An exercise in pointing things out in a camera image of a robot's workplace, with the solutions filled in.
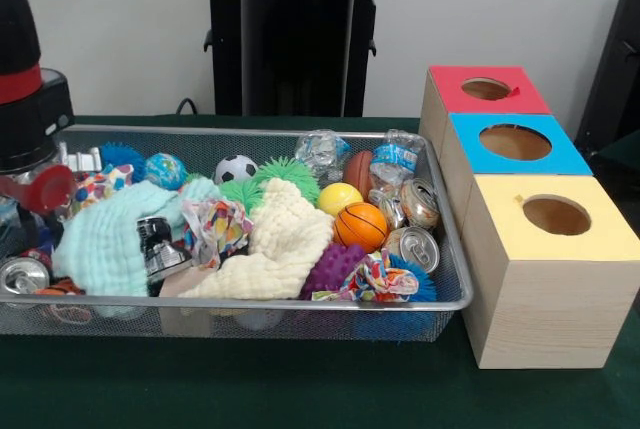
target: wire mesh basket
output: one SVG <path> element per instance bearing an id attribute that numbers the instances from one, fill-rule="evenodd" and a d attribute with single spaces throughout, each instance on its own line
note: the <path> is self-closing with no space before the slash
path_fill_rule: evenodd
<path id="1" fill-rule="evenodd" d="M 76 126 L 59 135 L 69 152 L 106 142 L 128 144 L 144 156 L 174 154 L 191 172 L 211 174 L 219 160 L 244 154 L 258 163 L 291 156 L 301 132 Z M 373 150 L 382 133 L 340 133 L 355 152 Z M 437 301 L 245 301 L 160 297 L 0 295 L 0 334 L 434 341 L 473 297 L 465 256 L 430 143 L 416 176 L 433 181 L 441 212 L 435 230 L 440 264 L 431 274 Z M 0 260 L 25 249 L 15 230 L 0 244 Z M 127 307 L 105 311 L 105 306 Z M 101 314 L 117 312 L 117 317 Z"/>

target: blue bristle ball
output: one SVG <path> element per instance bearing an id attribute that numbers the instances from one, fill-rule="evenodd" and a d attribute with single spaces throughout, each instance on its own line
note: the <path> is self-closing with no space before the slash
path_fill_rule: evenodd
<path id="1" fill-rule="evenodd" d="M 145 179 L 169 191 L 177 191 L 187 180 L 187 169 L 183 162 L 169 154 L 154 154 L 147 159 Z"/>
<path id="2" fill-rule="evenodd" d="M 135 182 L 144 181 L 147 175 L 146 160 L 133 147 L 122 144 L 121 142 L 107 142 L 100 148 L 100 156 L 102 157 L 102 165 L 111 164 L 113 167 L 131 164 L 133 166 L 133 175 L 131 180 Z"/>
<path id="3" fill-rule="evenodd" d="M 418 279 L 418 292 L 409 297 L 409 302 L 435 302 L 436 286 L 429 274 L 413 262 L 405 261 L 395 254 L 390 255 L 391 267 L 406 269 Z M 428 332 L 436 323 L 433 312 L 380 312 L 358 314 L 354 327 L 356 337 L 371 340 L 411 341 Z"/>

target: brown ball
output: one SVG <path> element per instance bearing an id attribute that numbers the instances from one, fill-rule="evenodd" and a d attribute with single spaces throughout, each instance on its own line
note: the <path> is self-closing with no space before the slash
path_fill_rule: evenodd
<path id="1" fill-rule="evenodd" d="M 354 155 L 344 169 L 342 180 L 358 189 L 365 201 L 369 200 L 371 190 L 371 178 L 369 177 L 369 166 L 373 159 L 371 151 L 362 151 Z"/>

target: purple ball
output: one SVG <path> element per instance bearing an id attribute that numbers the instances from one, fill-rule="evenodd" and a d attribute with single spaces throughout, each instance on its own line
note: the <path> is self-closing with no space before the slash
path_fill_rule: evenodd
<path id="1" fill-rule="evenodd" d="M 349 247 L 329 244 L 307 276 L 300 291 L 300 299 L 311 300 L 313 292 L 340 289 L 344 280 L 365 255 L 364 249 L 357 244 Z"/>

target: bottle label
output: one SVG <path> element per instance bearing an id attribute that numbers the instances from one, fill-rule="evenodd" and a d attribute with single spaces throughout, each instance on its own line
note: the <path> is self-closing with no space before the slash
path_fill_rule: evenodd
<path id="1" fill-rule="evenodd" d="M 398 164 L 411 172 L 416 170 L 418 155 L 404 146 L 396 144 L 383 144 L 373 151 L 371 164 L 386 163 Z"/>

